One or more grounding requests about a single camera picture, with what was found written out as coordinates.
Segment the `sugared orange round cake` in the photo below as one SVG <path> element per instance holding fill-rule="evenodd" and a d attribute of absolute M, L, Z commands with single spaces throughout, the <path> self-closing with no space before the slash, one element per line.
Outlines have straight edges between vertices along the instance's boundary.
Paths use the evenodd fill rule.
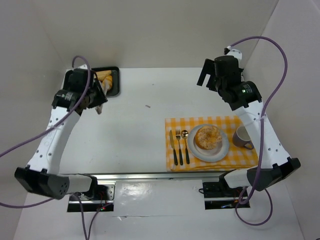
<path fill-rule="evenodd" d="M 195 134 L 196 145 L 203 150 L 213 150 L 222 141 L 222 135 L 218 127 L 205 125 Z"/>

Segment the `metal tongs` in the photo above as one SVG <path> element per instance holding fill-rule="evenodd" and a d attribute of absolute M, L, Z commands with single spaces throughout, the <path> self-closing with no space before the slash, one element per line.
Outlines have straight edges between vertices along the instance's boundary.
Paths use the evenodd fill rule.
<path fill-rule="evenodd" d="M 102 113 L 102 110 L 103 110 L 103 104 L 100 104 L 95 107 L 95 111 L 98 115 L 100 115 Z"/>

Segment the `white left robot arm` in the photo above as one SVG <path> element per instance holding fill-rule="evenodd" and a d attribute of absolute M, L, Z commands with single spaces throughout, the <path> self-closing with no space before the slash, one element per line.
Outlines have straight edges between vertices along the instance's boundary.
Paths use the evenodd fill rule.
<path fill-rule="evenodd" d="M 61 174 L 60 163 L 73 128 L 86 109 L 102 113 L 110 84 L 99 80 L 100 73 L 87 65 L 69 70 L 62 89 L 54 96 L 49 123 L 34 155 L 25 167 L 18 167 L 14 177 L 32 194 L 60 200 L 80 193 L 93 199 L 100 186 L 89 174 Z"/>

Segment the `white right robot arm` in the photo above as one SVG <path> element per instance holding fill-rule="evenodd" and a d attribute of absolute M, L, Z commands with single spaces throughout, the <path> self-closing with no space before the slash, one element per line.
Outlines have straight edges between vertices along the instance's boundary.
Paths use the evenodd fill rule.
<path fill-rule="evenodd" d="M 258 154 L 257 166 L 228 171 L 219 177 L 219 184 L 224 189 L 251 187 L 261 192 L 286 179 L 301 163 L 281 144 L 266 114 L 267 104 L 252 81 L 242 81 L 242 71 L 232 55 L 206 59 L 197 85 L 202 86 L 209 76 L 206 87 L 240 118 Z"/>

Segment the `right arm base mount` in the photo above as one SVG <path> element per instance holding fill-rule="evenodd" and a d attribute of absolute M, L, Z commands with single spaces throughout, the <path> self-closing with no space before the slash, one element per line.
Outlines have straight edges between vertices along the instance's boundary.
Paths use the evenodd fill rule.
<path fill-rule="evenodd" d="M 234 209 L 239 203 L 241 187 L 222 189 L 218 182 L 203 182 L 198 190 L 204 197 L 205 210 Z"/>

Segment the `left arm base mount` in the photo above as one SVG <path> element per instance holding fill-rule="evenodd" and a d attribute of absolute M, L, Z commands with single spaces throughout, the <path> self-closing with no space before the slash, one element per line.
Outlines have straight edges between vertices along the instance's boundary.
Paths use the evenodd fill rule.
<path fill-rule="evenodd" d="M 69 197 L 67 212 L 76 213 L 81 211 L 78 197 L 85 213 L 93 213 L 97 210 L 100 210 L 101 212 L 113 212 L 115 188 L 115 183 L 109 182 L 104 185 L 99 185 L 93 198 L 88 198 L 83 193 L 73 194 Z"/>

